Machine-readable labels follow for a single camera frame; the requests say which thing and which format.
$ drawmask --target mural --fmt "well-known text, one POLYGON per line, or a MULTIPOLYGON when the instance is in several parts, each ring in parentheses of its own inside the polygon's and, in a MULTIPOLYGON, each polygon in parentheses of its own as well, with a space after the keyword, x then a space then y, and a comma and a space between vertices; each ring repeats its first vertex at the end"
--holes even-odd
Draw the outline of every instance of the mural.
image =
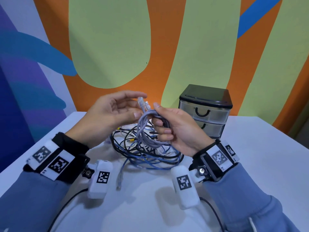
POLYGON ((39 140, 123 89, 227 88, 287 133, 309 99, 309 0, 0 0, 0 66, 39 140))

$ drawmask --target blue sleeve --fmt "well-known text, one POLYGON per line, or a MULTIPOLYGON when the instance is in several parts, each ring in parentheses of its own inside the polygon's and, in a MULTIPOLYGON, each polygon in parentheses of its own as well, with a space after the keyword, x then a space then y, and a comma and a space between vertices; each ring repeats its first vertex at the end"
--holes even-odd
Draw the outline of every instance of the blue sleeve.
POLYGON ((203 184, 229 232, 299 232, 279 200, 265 194, 240 163, 220 181, 203 184))
POLYGON ((46 232, 70 185, 22 172, 0 198, 0 231, 46 232))

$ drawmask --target white table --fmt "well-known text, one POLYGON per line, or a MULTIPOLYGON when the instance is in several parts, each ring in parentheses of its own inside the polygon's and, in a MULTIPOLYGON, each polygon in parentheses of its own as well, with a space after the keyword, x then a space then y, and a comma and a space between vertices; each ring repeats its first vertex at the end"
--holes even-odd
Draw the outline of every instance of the white table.
MULTIPOLYGON (((26 159, 35 149, 57 132, 66 132, 84 114, 72 113, 0 173, 0 196, 16 181, 26 159)), ((233 147, 257 185, 278 198, 284 213, 300 231, 306 231, 309 150, 258 117, 230 116, 222 140, 227 140, 233 147)), ((90 150, 88 155, 91 162, 96 159, 113 161, 111 188, 104 202, 87 199, 85 193, 76 197, 61 213, 54 231, 218 231, 218 222, 208 206, 186 211, 179 209, 168 172, 128 167, 124 172, 122 190, 116 191, 116 177, 123 159, 110 144, 102 144, 90 150)), ((189 166, 190 162, 190 158, 184 158, 182 164, 189 166)), ((86 187, 87 179, 78 178, 64 202, 86 187)), ((198 191, 213 203, 200 187, 198 191)))

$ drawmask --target wristband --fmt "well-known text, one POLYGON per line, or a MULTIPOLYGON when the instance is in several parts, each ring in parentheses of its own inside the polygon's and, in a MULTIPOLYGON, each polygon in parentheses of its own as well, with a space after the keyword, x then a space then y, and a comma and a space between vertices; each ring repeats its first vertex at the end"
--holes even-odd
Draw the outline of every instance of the wristband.
POLYGON ((217 182, 238 161, 239 157, 226 141, 216 140, 193 156, 189 170, 197 169, 205 181, 217 182))
POLYGON ((90 161, 90 158, 85 156, 88 150, 84 144, 60 132, 30 156, 23 169, 40 173, 53 181, 60 180, 71 184, 90 161))

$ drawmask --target metal bolt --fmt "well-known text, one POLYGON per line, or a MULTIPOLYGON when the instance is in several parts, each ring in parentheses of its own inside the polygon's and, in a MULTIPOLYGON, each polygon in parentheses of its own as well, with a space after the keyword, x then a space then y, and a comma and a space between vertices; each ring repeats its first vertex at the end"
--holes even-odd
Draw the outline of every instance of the metal bolt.
POLYGON ((205 172, 205 169, 203 169, 203 168, 200 168, 200 169, 199 169, 199 172, 200 172, 200 174, 204 174, 204 172, 205 172))
POLYGON ((85 174, 86 174, 86 176, 89 176, 89 175, 91 174, 91 171, 90 171, 90 170, 87 170, 87 171, 85 172, 85 174))

